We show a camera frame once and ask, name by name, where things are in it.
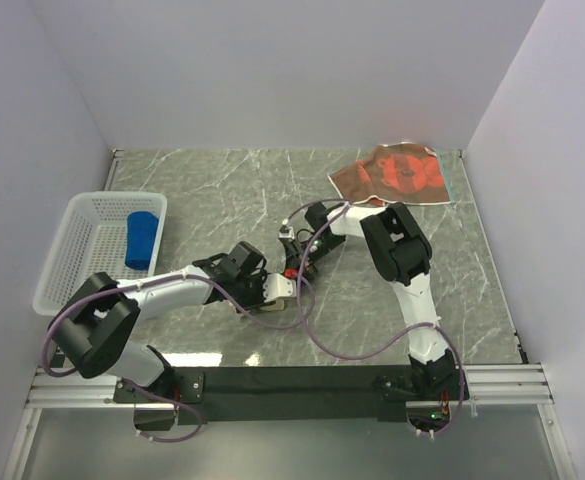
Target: rolled blue towel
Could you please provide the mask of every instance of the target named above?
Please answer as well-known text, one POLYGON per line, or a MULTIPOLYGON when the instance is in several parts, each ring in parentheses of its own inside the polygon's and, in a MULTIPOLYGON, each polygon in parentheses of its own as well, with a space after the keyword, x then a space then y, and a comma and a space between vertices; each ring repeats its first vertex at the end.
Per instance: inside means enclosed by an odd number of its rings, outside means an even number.
POLYGON ((150 212, 134 212, 128 215, 128 247, 125 265, 133 270, 150 268, 154 239, 159 219, 150 212))

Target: marble tabletop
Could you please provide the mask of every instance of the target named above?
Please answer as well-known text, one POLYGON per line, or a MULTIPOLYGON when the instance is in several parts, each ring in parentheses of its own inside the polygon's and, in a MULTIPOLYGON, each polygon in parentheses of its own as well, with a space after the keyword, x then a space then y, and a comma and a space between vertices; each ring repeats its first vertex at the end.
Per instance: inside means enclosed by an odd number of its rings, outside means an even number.
MULTIPOLYGON (((335 191, 326 178, 366 149, 126 150, 111 190, 163 193, 167 218, 156 273, 229 252, 246 240, 281 271, 281 220, 296 206, 335 191)), ((410 207, 434 250, 432 293, 441 326, 464 362, 520 363, 518 341, 458 151, 440 152, 455 197, 449 205, 410 207)), ((364 240, 350 238, 318 264, 316 334, 344 353, 368 352, 404 328, 390 286, 374 268, 364 240)), ((290 305, 261 313, 271 323, 295 319, 290 305)), ((301 328, 276 331, 237 315, 227 302, 186 307, 137 325, 132 339, 192 365, 326 365, 301 328)), ((407 341, 363 363, 408 362, 407 341)))

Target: white basket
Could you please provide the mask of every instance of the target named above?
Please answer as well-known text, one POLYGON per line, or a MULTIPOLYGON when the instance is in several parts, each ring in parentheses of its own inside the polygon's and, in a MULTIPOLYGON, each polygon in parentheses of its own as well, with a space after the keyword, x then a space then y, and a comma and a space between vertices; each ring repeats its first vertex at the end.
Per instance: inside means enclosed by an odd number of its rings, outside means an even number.
POLYGON ((85 279, 106 272, 113 279, 154 274, 168 201, 160 193, 81 193, 68 203, 32 300, 39 315, 54 316, 85 279), (127 218, 151 212, 159 219, 148 270, 125 266, 127 218))

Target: brown cloth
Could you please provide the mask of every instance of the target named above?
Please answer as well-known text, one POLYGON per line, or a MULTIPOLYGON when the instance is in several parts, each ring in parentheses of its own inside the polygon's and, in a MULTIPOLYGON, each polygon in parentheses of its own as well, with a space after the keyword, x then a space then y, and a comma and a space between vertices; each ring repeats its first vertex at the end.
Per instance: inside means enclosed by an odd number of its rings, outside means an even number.
POLYGON ((341 197, 355 203, 450 202, 438 156, 416 143, 378 146, 366 160, 357 160, 328 178, 341 197))

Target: white wall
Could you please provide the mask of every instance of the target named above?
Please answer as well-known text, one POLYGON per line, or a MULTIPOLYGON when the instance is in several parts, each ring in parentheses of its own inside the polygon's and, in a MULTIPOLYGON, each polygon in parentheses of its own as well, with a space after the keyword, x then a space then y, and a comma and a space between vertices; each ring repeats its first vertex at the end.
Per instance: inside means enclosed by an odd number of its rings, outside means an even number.
POLYGON ((0 0, 0 473, 46 323, 31 300, 68 199, 111 156, 26 0, 0 0))
POLYGON ((585 2, 545 2, 467 156, 514 322, 585 479, 585 2))
POLYGON ((31 0, 110 145, 466 147, 542 0, 31 0))

